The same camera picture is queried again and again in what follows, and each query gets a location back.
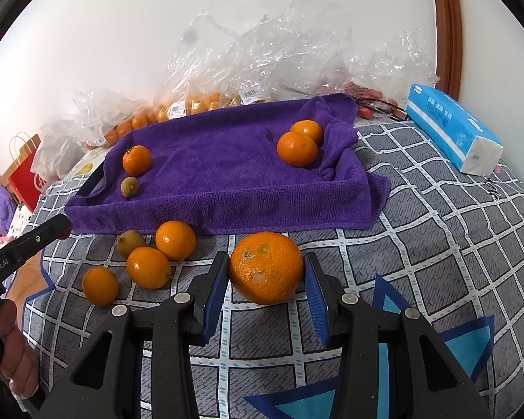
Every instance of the wall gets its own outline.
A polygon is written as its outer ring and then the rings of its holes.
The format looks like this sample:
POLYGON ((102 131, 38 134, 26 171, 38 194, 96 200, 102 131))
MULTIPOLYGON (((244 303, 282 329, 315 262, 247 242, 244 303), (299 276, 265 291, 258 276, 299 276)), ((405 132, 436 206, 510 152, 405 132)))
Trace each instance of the wall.
POLYGON ((499 137, 504 159, 524 183, 524 29, 501 0, 460 1, 460 102, 499 137))
MULTIPOLYGON (((0 174, 8 142, 72 111, 70 93, 106 86, 152 99, 164 66, 191 19, 212 0, 33 0, 0 43, 0 174)), ((293 0, 233 0, 227 22, 257 21, 293 0)), ((335 0, 354 10, 361 49, 420 27, 436 53, 433 0, 335 0)))

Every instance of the purple towel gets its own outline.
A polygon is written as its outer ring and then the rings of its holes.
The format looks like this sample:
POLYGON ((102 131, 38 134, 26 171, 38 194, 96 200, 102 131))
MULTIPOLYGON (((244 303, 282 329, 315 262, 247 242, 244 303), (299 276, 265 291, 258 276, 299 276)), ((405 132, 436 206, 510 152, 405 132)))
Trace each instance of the purple towel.
POLYGON ((355 103, 343 94, 220 109, 131 132, 104 162, 105 184, 74 196, 66 215, 74 230, 155 233, 176 220, 198 234, 283 232, 319 228, 363 229, 384 207, 390 181, 367 173, 351 146, 355 103), (292 167, 276 144, 291 125, 313 119, 324 129, 317 161, 292 167), (144 145, 152 153, 140 191, 120 192, 127 176, 124 151, 144 145))

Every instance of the gray plaid bedspread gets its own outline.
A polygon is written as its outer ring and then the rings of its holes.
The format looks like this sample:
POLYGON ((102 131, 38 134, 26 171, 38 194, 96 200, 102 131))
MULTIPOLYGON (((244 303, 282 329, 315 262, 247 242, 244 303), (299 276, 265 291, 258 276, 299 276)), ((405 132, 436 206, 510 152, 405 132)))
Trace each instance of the gray plaid bedspread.
MULTIPOLYGON (((495 316, 493 355, 476 386, 497 419, 524 401, 524 191, 503 160, 488 180, 459 173, 412 123, 359 128, 355 151, 372 172, 387 175, 392 191, 369 230, 291 232, 305 252, 316 252, 326 273, 347 292, 371 302, 381 274, 440 332, 480 316, 495 316)), ((58 212, 85 181, 54 185, 41 198, 26 230, 58 212)), ((42 267, 56 289, 26 304, 23 330, 41 359, 50 388, 85 338, 109 312, 91 306, 81 279, 91 266, 108 266, 120 282, 116 303, 151 307, 184 291, 204 273, 216 251, 231 253, 245 235, 200 237, 189 260, 159 291, 132 284, 115 236, 72 235, 50 245, 42 267)), ((151 353, 144 350, 142 412, 151 417, 151 353)), ((306 295, 286 304, 246 302, 229 285, 215 336, 191 347, 200 415, 263 418, 244 396, 278 392, 337 374, 339 350, 324 349, 312 328, 306 295)))

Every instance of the silver bolt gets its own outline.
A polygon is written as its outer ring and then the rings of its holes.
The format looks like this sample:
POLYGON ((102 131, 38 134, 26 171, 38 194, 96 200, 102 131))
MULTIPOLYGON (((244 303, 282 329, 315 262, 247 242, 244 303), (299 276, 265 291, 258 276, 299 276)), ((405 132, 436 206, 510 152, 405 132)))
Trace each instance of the silver bolt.
POLYGON ((188 293, 177 293, 175 295, 175 302, 178 304, 184 304, 190 301, 190 295, 188 293))
POLYGON ((408 307, 406 310, 404 310, 404 315, 406 315, 406 317, 409 319, 418 319, 420 313, 419 310, 414 309, 413 307, 408 307))
POLYGON ((346 293, 341 297, 341 300, 346 304, 357 304, 359 298, 355 294, 346 293))
POLYGON ((112 313, 115 317, 121 317, 124 315, 124 313, 126 313, 126 310, 128 310, 126 306, 124 306, 123 304, 119 304, 117 306, 114 306, 110 313, 112 313))

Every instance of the tissue package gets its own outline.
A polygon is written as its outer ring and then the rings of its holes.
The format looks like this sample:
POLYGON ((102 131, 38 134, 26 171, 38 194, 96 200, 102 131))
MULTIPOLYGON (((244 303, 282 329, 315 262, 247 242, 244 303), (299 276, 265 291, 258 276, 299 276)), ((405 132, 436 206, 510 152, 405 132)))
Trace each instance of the tissue package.
POLYGON ((414 83, 409 89, 406 113, 462 173, 489 176, 493 172, 503 146, 452 97, 414 83))

